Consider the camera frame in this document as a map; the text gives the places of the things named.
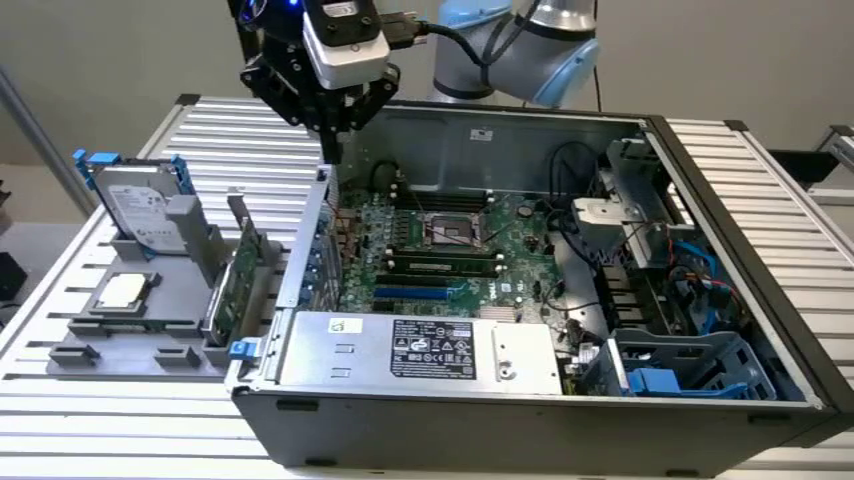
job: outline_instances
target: gray wall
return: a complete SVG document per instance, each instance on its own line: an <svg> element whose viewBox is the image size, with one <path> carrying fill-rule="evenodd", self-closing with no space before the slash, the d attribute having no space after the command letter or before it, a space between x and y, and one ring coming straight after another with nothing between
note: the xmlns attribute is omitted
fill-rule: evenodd
<svg viewBox="0 0 854 480"><path fill-rule="evenodd" d="M379 0L435 19L438 0ZM61 152L135 153L182 92L246 95L224 0L3 0L0 61ZM603 0L605 108L738 118L810 147L854 121L851 0ZM402 97L431 89L432 45L395 54ZM510 104L516 100L504 99ZM577 108L594 107L593 88ZM29 149L0 120L4 159Z"/></svg>

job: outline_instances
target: robot end effector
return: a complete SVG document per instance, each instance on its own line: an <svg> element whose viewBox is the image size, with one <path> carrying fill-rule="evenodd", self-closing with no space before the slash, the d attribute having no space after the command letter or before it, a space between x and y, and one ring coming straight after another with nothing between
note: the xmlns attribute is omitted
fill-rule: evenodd
<svg viewBox="0 0 854 480"><path fill-rule="evenodd" d="M411 14L380 15L371 0L228 0L247 60L240 79L291 125L316 132L324 161L339 163L339 135L360 130L398 92L400 70L388 63L391 50L411 47L430 33L444 37L434 85L446 96L459 100L462 92L463 100L476 100L498 89L554 106L544 100L563 97L570 84L581 88L593 71L595 22L581 15L582 29L567 34L544 26L538 15L563 8L554 5L560 3L582 4L571 5L573 16L585 5L593 13L593 1L534 0L526 16L515 18L510 0L447 1L440 9L446 25L432 25ZM567 13L560 10L560 17ZM516 27L506 28L514 21ZM575 52L571 59L567 52ZM536 72L551 76L542 87L539 77L526 81L518 74L531 71L523 64L532 59L543 63Z"/></svg>

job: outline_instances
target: warning label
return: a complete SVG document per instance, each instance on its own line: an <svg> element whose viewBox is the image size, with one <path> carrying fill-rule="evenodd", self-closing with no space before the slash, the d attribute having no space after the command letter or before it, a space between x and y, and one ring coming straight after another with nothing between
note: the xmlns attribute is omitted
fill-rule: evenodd
<svg viewBox="0 0 854 480"><path fill-rule="evenodd" d="M471 323L395 320L391 373L395 377L475 380Z"/></svg>

